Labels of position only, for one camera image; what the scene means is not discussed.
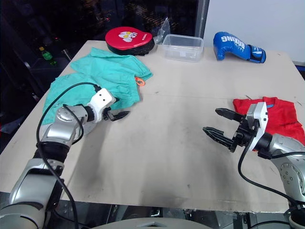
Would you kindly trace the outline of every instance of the boxing glove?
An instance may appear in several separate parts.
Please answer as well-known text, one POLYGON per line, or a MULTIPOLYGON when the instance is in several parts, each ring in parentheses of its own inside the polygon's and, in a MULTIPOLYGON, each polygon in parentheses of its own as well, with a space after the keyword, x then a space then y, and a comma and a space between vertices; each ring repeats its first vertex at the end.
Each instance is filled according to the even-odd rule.
POLYGON ((217 60, 224 59, 226 52, 255 63, 264 63, 266 60, 266 52, 256 46, 245 44, 240 39, 228 32, 218 32, 214 36, 214 52, 217 60))

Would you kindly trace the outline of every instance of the clear plastic box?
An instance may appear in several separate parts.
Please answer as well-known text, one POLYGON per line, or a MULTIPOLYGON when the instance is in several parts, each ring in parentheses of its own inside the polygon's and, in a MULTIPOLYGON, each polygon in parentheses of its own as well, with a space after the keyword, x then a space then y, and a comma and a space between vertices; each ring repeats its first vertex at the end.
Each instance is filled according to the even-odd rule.
POLYGON ((165 57, 177 61, 198 62, 203 52, 203 39, 175 34, 166 35, 162 47, 165 57))

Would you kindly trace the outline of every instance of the bottle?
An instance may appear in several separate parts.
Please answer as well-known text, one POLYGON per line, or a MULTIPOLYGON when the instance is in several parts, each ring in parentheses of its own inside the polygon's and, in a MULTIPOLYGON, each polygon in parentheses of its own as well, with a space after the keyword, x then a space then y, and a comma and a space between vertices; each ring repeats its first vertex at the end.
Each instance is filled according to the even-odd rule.
POLYGON ((49 61, 50 65, 56 65, 57 64, 56 60, 54 60, 51 53, 46 51, 43 47, 39 47, 39 50, 41 51, 41 54, 42 54, 43 58, 45 60, 49 61))

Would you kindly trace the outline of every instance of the red t-shirt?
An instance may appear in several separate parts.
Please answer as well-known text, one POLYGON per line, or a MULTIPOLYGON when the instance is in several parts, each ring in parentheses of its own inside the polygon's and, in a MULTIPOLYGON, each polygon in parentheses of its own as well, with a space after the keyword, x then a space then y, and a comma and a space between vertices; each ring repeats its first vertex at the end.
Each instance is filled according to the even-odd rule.
POLYGON ((296 118, 295 105, 292 102, 280 100, 276 97, 263 99, 234 99, 235 111, 242 115, 247 114, 251 104, 266 102, 268 111, 268 123, 266 132, 292 137, 305 145, 305 134, 302 125, 296 118))

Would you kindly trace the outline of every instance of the green cloth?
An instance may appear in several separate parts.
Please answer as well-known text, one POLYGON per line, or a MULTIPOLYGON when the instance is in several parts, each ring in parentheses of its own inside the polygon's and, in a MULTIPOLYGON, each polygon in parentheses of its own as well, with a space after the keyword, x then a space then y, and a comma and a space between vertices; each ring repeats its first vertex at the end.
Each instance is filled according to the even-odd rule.
MULTIPOLYGON (((140 77, 147 80, 153 75, 134 56, 120 56, 96 48, 92 48, 89 55, 72 62, 70 66, 76 73, 57 77, 52 82, 43 112, 65 89, 81 82, 96 83, 100 87, 108 89, 114 97, 119 98, 120 100, 111 106, 113 110, 130 107, 140 100, 134 78, 140 77)), ((42 124, 53 123, 55 112, 62 104, 87 105, 94 94, 95 90, 92 85, 79 85, 72 88, 54 104, 42 124)))

